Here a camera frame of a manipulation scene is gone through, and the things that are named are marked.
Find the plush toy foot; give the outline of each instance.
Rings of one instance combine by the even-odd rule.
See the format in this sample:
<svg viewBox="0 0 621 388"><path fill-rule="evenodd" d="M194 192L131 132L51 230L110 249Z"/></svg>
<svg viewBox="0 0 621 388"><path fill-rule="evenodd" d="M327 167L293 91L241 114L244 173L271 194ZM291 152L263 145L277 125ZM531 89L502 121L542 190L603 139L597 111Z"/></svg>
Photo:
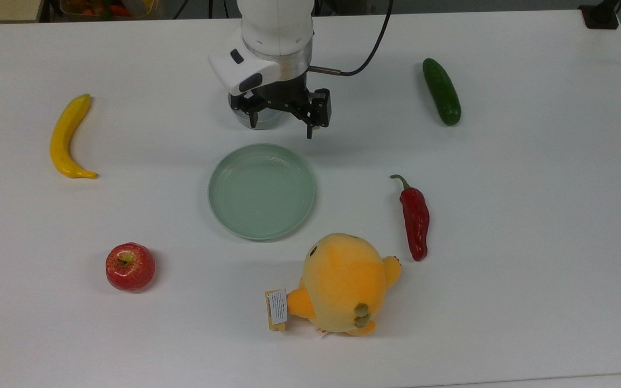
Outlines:
<svg viewBox="0 0 621 388"><path fill-rule="evenodd" d="M286 301L289 314L307 319L315 319L315 310L313 310L311 297L308 295L306 287L303 287L303 282L301 282L298 289L286 295Z"/></svg>
<svg viewBox="0 0 621 388"><path fill-rule="evenodd" d="M376 327L377 324L375 323L375 321L371 320L362 329L353 329L351 331L348 331L347 334L352 334L352 336L367 336L368 334L375 331Z"/></svg>
<svg viewBox="0 0 621 388"><path fill-rule="evenodd" d="M385 280L387 288L392 287L402 275L402 263L395 256L384 258L382 262L385 264Z"/></svg>
<svg viewBox="0 0 621 388"><path fill-rule="evenodd" d="M354 324L357 329L362 329L365 325L370 322L370 313L368 312L368 305L365 303L359 303L354 308L354 314L356 317L354 318Z"/></svg>

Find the cucumber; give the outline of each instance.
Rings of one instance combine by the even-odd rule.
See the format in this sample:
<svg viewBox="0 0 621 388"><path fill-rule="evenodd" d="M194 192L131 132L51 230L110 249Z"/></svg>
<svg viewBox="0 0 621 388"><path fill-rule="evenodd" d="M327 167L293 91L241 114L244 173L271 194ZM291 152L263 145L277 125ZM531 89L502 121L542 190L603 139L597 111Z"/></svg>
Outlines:
<svg viewBox="0 0 621 388"><path fill-rule="evenodd" d="M456 125L461 119L461 105L447 72L436 60L426 58L423 61L423 76L438 107L439 117L446 125Z"/></svg>

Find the red apple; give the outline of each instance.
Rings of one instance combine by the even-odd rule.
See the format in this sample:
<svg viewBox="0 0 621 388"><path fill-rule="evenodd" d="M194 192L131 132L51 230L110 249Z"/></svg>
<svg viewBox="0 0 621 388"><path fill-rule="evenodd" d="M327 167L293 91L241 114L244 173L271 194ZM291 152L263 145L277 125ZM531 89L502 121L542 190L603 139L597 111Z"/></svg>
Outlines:
<svg viewBox="0 0 621 388"><path fill-rule="evenodd" d="M139 290L153 279L155 259L145 246L128 242L112 249L106 268L111 285L120 290Z"/></svg>

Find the green plate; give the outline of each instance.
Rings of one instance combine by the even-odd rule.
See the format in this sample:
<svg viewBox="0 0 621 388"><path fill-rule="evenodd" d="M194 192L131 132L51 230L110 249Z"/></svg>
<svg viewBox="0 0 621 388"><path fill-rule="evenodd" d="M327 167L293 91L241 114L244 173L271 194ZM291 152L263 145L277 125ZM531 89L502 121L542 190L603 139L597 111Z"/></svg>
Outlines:
<svg viewBox="0 0 621 388"><path fill-rule="evenodd" d="M239 148L217 165L208 189L210 208L227 229L251 240L293 231L315 200L315 182L298 155L273 144Z"/></svg>

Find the label tag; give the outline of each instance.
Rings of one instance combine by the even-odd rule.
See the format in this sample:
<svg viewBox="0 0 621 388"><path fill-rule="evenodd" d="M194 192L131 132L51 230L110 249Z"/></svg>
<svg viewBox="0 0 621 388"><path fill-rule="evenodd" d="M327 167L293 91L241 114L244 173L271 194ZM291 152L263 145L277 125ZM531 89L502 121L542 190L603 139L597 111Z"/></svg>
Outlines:
<svg viewBox="0 0 621 388"><path fill-rule="evenodd" d="M315 332L318 334L318 336L325 337L327 336L327 334L329 333L329 331L325 331L323 329L320 329L320 327L318 327L317 329L315 329Z"/></svg>
<svg viewBox="0 0 621 388"><path fill-rule="evenodd" d="M265 300L268 307L268 326L270 330L284 332L284 322L288 319L286 289L266 292Z"/></svg>

